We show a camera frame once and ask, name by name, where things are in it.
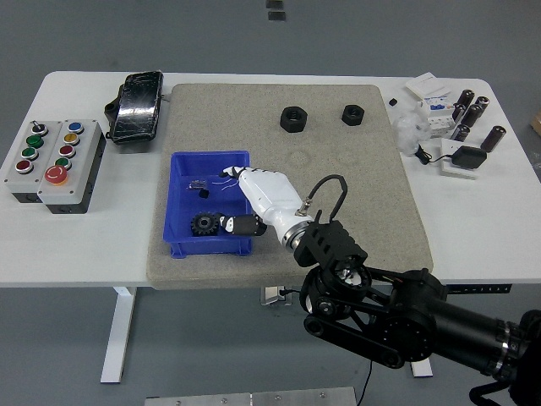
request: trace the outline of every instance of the red emergency stop button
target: red emergency stop button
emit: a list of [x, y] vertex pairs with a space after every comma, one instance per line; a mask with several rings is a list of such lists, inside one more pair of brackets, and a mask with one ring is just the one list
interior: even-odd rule
[[67, 179], [68, 170], [62, 165], [54, 165], [45, 171], [45, 180], [54, 184], [55, 186], [64, 184]]

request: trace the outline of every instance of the cable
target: cable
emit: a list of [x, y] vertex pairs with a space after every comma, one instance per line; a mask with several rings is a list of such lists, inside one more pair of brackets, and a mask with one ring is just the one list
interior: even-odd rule
[[439, 161], [441, 158], [451, 158], [452, 155], [442, 155], [440, 156], [438, 159], [434, 159], [433, 161], [430, 161], [430, 163], [434, 163], [434, 162], [437, 162]]
[[370, 376], [372, 375], [372, 364], [373, 364], [373, 361], [370, 360], [369, 375], [366, 377], [366, 382], [364, 383], [364, 388], [363, 388], [363, 394], [361, 395], [361, 398], [358, 400], [357, 406], [359, 406], [359, 404], [361, 404], [361, 402], [364, 399], [364, 394], [366, 393], [366, 387], [369, 385]]
[[300, 294], [301, 291], [300, 290], [295, 290], [295, 289], [281, 289], [279, 294], [281, 296], [285, 296], [287, 294], [292, 294], [293, 292], [295, 292], [296, 294]]
[[421, 161], [421, 163], [423, 165], [428, 165], [429, 163], [437, 162], [442, 158], [451, 158], [452, 157], [452, 155], [442, 155], [439, 158], [434, 159], [432, 161], [432, 156], [428, 152], [426, 152], [423, 148], [421, 148], [421, 146], [419, 146], [419, 148], [417, 149], [417, 152], [415, 152], [415, 156], [417, 158], [419, 158], [419, 161]]
[[310, 194], [308, 195], [308, 199], [313, 199], [314, 198], [314, 195], [315, 195], [315, 192], [318, 191], [318, 189], [327, 181], [331, 180], [331, 179], [338, 179], [338, 181], [340, 182], [340, 186], [342, 187], [342, 194], [340, 195], [340, 197], [338, 198], [338, 200], [336, 201], [336, 204], [335, 204], [335, 208], [332, 209], [332, 212], [331, 212], [331, 215], [329, 216], [329, 222], [332, 221], [333, 218], [335, 218], [335, 215], [337, 214], [337, 212], [340, 210], [340, 207], [342, 207], [342, 203], [344, 202], [344, 200], [346, 199], [346, 195], [347, 195], [347, 183], [346, 183], [346, 179], [344, 179], [343, 176], [341, 175], [329, 175], [329, 176], [325, 176], [324, 178], [322, 178], [315, 186], [314, 188], [312, 189], [312, 191], [310, 192]]

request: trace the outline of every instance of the black gear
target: black gear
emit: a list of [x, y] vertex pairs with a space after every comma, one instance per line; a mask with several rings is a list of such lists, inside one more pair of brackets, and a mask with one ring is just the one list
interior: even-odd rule
[[219, 222], [214, 214], [205, 212], [195, 215], [190, 226], [195, 237], [204, 237], [217, 235]]

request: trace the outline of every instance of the yellow button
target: yellow button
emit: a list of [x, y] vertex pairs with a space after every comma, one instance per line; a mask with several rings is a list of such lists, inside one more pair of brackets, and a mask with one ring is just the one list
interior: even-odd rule
[[64, 135], [64, 143], [68, 145], [75, 145], [79, 142], [79, 137], [76, 133], [68, 133]]

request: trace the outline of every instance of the black cylinder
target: black cylinder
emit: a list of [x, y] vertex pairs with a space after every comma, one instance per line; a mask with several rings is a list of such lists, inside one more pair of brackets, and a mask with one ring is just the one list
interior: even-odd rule
[[477, 104], [478, 106], [481, 106], [483, 111], [485, 111], [490, 104], [490, 100], [488, 97], [479, 96], [477, 100], [475, 101], [475, 104]]
[[455, 111], [453, 112], [453, 120], [455, 120], [455, 123], [458, 123], [466, 112], [466, 106], [458, 103], [453, 104], [453, 106], [455, 107]]
[[463, 142], [468, 134], [470, 134], [470, 128], [467, 125], [458, 124], [455, 128], [455, 132], [451, 136], [451, 139], [454, 141]]
[[483, 144], [481, 144], [481, 149], [485, 152], [492, 152], [492, 150], [498, 145], [502, 138], [504, 138], [505, 129], [500, 125], [494, 126], [487, 138], [484, 139]]
[[467, 125], [469, 128], [473, 127], [481, 114], [483, 114], [483, 109], [477, 104], [472, 104], [464, 114], [462, 124]]
[[460, 95], [456, 103], [463, 104], [465, 108], [468, 108], [469, 105], [472, 103], [474, 97], [475, 93], [473, 93], [473, 91], [470, 91], [469, 89], [466, 89], [462, 91], [462, 94]]
[[429, 305], [436, 320], [434, 352], [459, 364], [493, 375], [502, 352], [498, 320], [464, 310], [441, 300]]

